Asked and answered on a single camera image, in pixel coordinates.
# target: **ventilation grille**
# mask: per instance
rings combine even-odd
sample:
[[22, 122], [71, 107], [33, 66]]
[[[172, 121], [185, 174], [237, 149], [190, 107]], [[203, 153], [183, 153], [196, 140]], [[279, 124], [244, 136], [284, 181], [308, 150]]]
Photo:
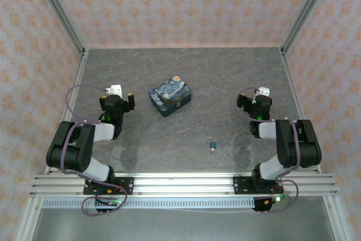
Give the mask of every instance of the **ventilation grille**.
[[[78, 209], [84, 198], [44, 198], [44, 209]], [[94, 199], [88, 200], [86, 208], [109, 208]], [[208, 208], [254, 208], [250, 197], [236, 198], [128, 198], [122, 208], [126, 209], [208, 209]]]

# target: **blue patterned box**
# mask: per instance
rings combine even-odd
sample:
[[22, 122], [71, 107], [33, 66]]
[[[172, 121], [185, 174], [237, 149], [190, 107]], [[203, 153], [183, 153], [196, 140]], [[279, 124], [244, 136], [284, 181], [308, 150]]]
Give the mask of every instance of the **blue patterned box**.
[[189, 103], [192, 90], [179, 76], [174, 76], [149, 92], [152, 104], [163, 117]]

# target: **floor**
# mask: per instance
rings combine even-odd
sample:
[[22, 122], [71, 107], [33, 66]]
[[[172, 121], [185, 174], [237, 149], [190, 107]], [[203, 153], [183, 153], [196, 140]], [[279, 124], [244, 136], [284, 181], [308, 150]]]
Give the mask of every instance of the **floor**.
[[227, 211], [122, 209], [93, 218], [76, 209], [43, 209], [33, 240], [334, 240], [322, 197], [301, 197], [268, 215]]
[[[148, 92], [175, 75], [192, 89], [192, 101], [163, 118]], [[255, 139], [235, 106], [246, 87], [270, 88], [272, 118], [298, 118], [277, 48], [92, 49], [81, 82], [121, 84], [124, 98], [135, 95], [119, 138], [94, 144], [93, 156], [115, 170], [244, 170], [268, 160], [275, 142]], [[103, 94], [80, 88], [75, 110], [98, 117]], [[208, 137], [217, 142], [213, 154]]]

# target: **mounting plate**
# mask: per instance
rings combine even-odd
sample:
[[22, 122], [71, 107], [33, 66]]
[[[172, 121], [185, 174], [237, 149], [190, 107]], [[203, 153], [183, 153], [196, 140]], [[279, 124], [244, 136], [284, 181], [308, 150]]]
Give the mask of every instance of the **mounting plate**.
[[234, 176], [233, 187], [235, 194], [283, 194], [283, 187], [273, 180], [262, 180], [256, 189], [252, 177]]
[[[132, 195], [133, 194], [133, 189], [134, 189], [134, 178], [133, 177], [115, 177], [115, 182], [114, 184], [116, 185], [120, 185], [122, 188], [125, 189], [126, 193], [128, 195]], [[107, 193], [108, 189], [114, 189], [114, 187], [109, 187], [109, 186], [101, 186], [96, 184], [96, 186], [94, 185], [90, 185], [90, 186], [85, 186], [84, 185], [84, 190], [83, 193], [84, 195], [124, 195], [124, 192], [120, 189], [114, 191], [113, 193]]]

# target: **patterned wallpaper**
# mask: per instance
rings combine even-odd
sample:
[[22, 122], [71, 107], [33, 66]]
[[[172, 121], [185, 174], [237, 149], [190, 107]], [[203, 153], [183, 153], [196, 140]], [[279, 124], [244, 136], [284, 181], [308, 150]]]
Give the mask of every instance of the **patterned wallpaper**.
[[318, 0], [287, 61], [321, 142], [322, 169], [337, 174], [349, 222], [360, 234], [361, 0]]
[[14, 240], [79, 55], [47, 0], [0, 0], [0, 240]]
[[281, 46], [306, 0], [60, 0], [85, 47]]

